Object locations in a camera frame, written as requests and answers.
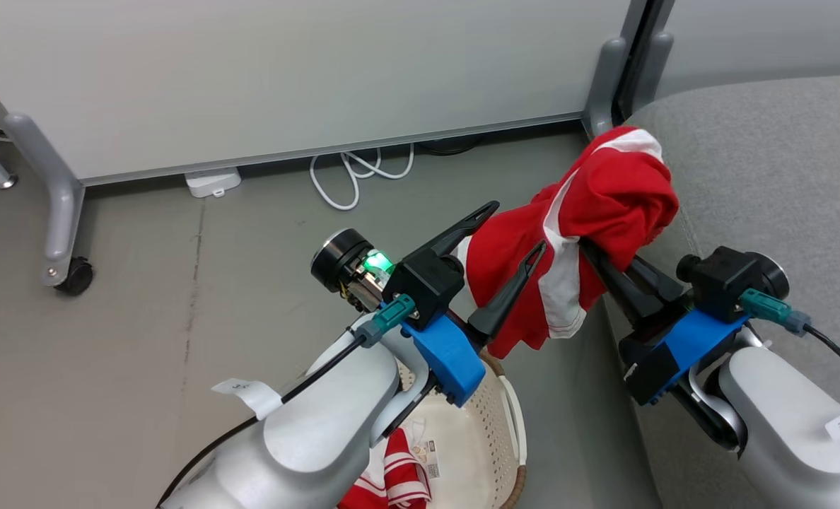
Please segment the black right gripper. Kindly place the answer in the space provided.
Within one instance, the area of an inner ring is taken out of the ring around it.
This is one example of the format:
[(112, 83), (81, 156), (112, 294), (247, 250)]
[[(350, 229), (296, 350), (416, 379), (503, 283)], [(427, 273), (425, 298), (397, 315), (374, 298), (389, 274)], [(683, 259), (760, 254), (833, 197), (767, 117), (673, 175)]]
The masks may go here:
[(579, 248), (634, 327), (618, 342), (628, 393), (641, 406), (653, 403), (698, 361), (696, 310), (665, 308), (682, 296), (684, 288), (639, 255), (621, 271), (591, 239), (579, 240)]

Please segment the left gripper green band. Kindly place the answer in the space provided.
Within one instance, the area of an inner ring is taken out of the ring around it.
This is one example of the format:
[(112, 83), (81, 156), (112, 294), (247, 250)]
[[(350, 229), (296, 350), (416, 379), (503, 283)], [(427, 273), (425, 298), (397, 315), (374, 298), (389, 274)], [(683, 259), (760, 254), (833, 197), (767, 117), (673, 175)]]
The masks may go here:
[[(465, 238), (475, 234), (500, 207), (498, 201), (488, 201), (463, 217), (455, 225), (407, 255), (407, 264), (442, 263)], [(524, 287), (546, 252), (546, 242), (539, 241), (520, 261), (516, 271), (491, 300), (467, 319), (467, 326), (478, 339), (495, 339), (511, 314)], [(384, 252), (368, 249), (346, 265), (346, 300), (361, 313), (377, 310), (383, 303), (383, 293), (395, 264)]]

